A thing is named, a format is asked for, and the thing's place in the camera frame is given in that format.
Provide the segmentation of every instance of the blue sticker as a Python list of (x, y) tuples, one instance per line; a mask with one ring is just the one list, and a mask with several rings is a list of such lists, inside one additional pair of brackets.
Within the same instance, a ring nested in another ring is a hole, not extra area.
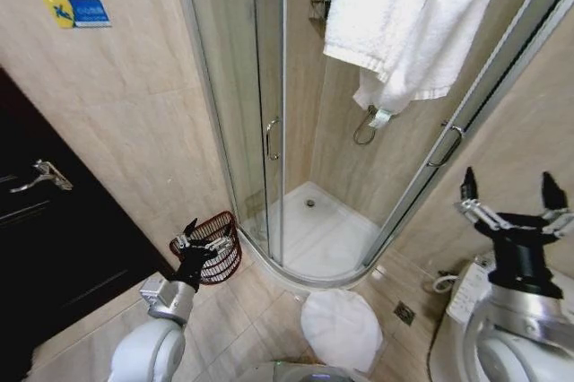
[(76, 28), (99, 28), (111, 26), (109, 17), (100, 0), (68, 0), (74, 10)]

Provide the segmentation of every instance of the door lever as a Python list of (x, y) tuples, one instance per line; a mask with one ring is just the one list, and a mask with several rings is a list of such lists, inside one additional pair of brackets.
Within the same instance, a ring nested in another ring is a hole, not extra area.
[(54, 182), (54, 185), (63, 191), (71, 191), (74, 187), (72, 183), (67, 178), (65, 178), (65, 176), (60, 173), (50, 161), (37, 160), (34, 164), (34, 168), (40, 172), (40, 175), (26, 185), (10, 189), (11, 193), (15, 194), (16, 192), (25, 191), (26, 189), (30, 189), (39, 182), (43, 182), (45, 180), (51, 180)]

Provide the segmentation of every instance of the beige floor tile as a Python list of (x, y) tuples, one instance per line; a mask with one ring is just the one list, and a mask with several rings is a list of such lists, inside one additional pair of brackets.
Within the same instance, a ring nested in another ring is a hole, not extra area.
[(399, 342), (413, 357), (426, 363), (427, 354), (431, 347), (432, 334), (435, 326), (439, 322), (431, 323), (423, 318), (416, 317), (411, 324), (399, 324), (393, 337)]
[(139, 301), (45, 366), (34, 369), (27, 380), (100, 382), (109, 376), (111, 358), (119, 342), (147, 320), (147, 305)]
[(271, 353), (259, 337), (257, 330), (250, 326), (209, 366), (212, 380), (232, 382), (247, 369), (271, 360)]
[(251, 255), (251, 252), (252, 251), (248, 248), (247, 244), (241, 243), (241, 263), (239, 264), (237, 272), (235, 272), (230, 279), (233, 279), (233, 277), (237, 276), (241, 272), (248, 269), (251, 265), (253, 265), (254, 259)]
[(209, 373), (207, 373), (207, 371), (204, 371), (201, 375), (199, 375), (199, 377), (194, 380), (194, 382), (213, 382), (212, 381), (212, 377), (209, 376)]
[(258, 265), (251, 265), (243, 273), (232, 276), (228, 284), (251, 322), (254, 322), (284, 291)]
[(286, 291), (253, 324), (274, 360), (297, 360), (308, 349), (300, 316), (301, 303)]
[(403, 301), (417, 314), (438, 320), (444, 311), (446, 296), (432, 291), (433, 279), (419, 267), (388, 250), (379, 259), (377, 270), (382, 274), (371, 282), (378, 291), (383, 291), (392, 301)]
[(369, 277), (365, 278), (361, 283), (355, 286), (352, 290), (359, 293), (377, 315), (378, 323), (380, 324), (383, 332), (385, 342), (395, 332), (400, 320), (393, 313), (396, 303), (392, 301), (381, 289), (376, 288), (375, 280)]
[(217, 291), (224, 288), (224, 283), (217, 283), (215, 285), (199, 285), (199, 291), (194, 295), (194, 308), (201, 306), (208, 301)]
[(173, 375), (172, 382), (189, 382), (198, 378), (206, 369), (204, 359), (201, 356), (199, 347), (197, 346), (196, 339), (191, 332), (189, 326), (184, 331), (186, 337), (186, 349), (183, 352), (183, 357), (179, 368)]
[(207, 365), (248, 326), (248, 316), (225, 283), (211, 298), (194, 307), (189, 319), (189, 328)]
[(315, 355), (315, 353), (313, 352), (313, 348), (311, 348), (310, 346), (307, 348), (306, 351), (304, 351), (301, 354), (298, 362), (300, 362), (301, 364), (324, 364), (323, 361), (317, 358), (317, 355)]
[(370, 375), (371, 382), (429, 382), (426, 364), (391, 340)]
[(37, 369), (47, 364), (59, 353), (82, 340), (86, 335), (103, 326), (112, 317), (136, 303), (141, 298), (139, 294), (140, 286), (142, 286), (142, 282), (118, 295), (101, 308), (94, 310), (90, 315), (83, 317), (64, 331), (46, 340), (34, 352), (33, 368)]

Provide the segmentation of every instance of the metal frame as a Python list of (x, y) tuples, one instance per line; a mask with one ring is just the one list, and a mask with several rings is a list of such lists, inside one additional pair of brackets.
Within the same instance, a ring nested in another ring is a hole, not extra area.
[[(227, 163), (227, 156), (225, 154), (225, 147), (222, 140), (222, 132), (220, 128), (219, 118), (215, 109), (213, 101), (213, 93), (209, 74), (204, 59), (204, 51), (201, 47), (201, 39), (199, 30), (196, 24), (196, 15), (193, 8), (192, 0), (181, 0), (184, 8), (184, 16), (186, 18), (189, 33), (191, 34), (192, 45), (197, 57), (201, 57), (199, 63), (201, 64), (204, 74), (204, 93), (210, 106), (210, 114), (213, 121), (213, 130), (218, 140), (218, 148), (222, 159), (223, 170), (226, 177), (228, 190), (230, 191), (231, 204), (234, 212), (237, 213), (237, 206), (235, 203), (235, 194), (233, 192), (233, 185), (230, 179), (229, 164)], [(286, 75), (286, 45), (287, 45), (287, 4), (286, 1), (281, 0), (283, 3), (282, 15), (282, 103), (280, 118), (282, 119), (281, 127), (281, 141), (282, 153), (285, 153), (285, 75)], [(240, 226), (241, 232), (249, 238), (249, 245), (267, 262), (267, 265), (276, 274), (282, 276), (284, 279), (295, 282), (302, 287), (314, 288), (340, 288), (348, 287), (360, 281), (377, 263), (378, 258), (390, 243), (398, 236), (405, 224), (412, 218), (416, 210), (420, 207), (422, 202), (428, 197), (430, 191), (438, 184), (439, 180), (445, 174), (445, 168), (436, 168), (430, 174), (428, 169), (431, 159), (439, 157), (443, 159), (445, 153), (452, 151), (453, 141), (450, 140), (449, 131), (457, 126), (459, 129), (464, 130), (465, 139), (460, 142), (461, 144), (454, 150), (453, 159), (465, 148), (468, 140), (480, 128), (480, 125), (486, 120), (491, 112), (500, 103), (504, 95), (509, 91), (516, 79), (520, 76), (522, 71), (530, 63), (536, 52), (540, 49), (543, 43), (550, 37), (553, 30), (558, 26), (562, 17), (572, 7), (574, 0), (526, 0), (522, 7), (518, 10), (517, 15), (509, 25), (507, 31), (501, 38), (497, 47), (491, 53), (488, 61), (484, 65), (481, 72), (474, 80), (473, 85), (464, 96), (456, 112), (452, 118), (446, 123), (445, 128), (440, 134), (437, 142), (433, 145), (426, 159), (423, 161), (421, 167), (415, 174), (413, 180), (404, 191), (401, 199), (396, 205), (393, 212), (387, 218), (386, 223), (383, 225), (381, 232), (373, 245), (370, 252), (363, 259), (362, 267), (358, 269), (354, 275), (344, 279), (334, 280), (319, 280), (312, 279), (305, 276), (300, 276), (295, 273), (290, 273), (285, 267), (279, 265), (271, 257), (266, 255), (255, 244), (255, 241), (244, 231)], [(484, 94), (479, 99), (480, 103), (475, 106), (474, 113), (465, 121), (465, 125), (455, 124), (456, 121), (461, 119), (461, 113), (464, 108), (469, 108), (472, 102), (477, 101), (476, 93), (483, 91)], [(283, 259), (283, 233), (284, 233), (284, 218), (283, 218), (283, 198), (284, 198), (284, 171), (285, 171), (285, 156), (281, 157), (280, 174), (282, 183), (280, 185), (280, 232), (281, 232), (281, 253)], [(413, 197), (412, 202), (407, 202), (409, 197)]]

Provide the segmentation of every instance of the wall tile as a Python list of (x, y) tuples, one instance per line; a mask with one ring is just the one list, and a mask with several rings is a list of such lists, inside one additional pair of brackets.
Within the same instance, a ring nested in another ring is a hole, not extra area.
[(309, 21), (310, 0), (287, 0), (285, 192), (309, 180), (325, 77), (323, 33)]

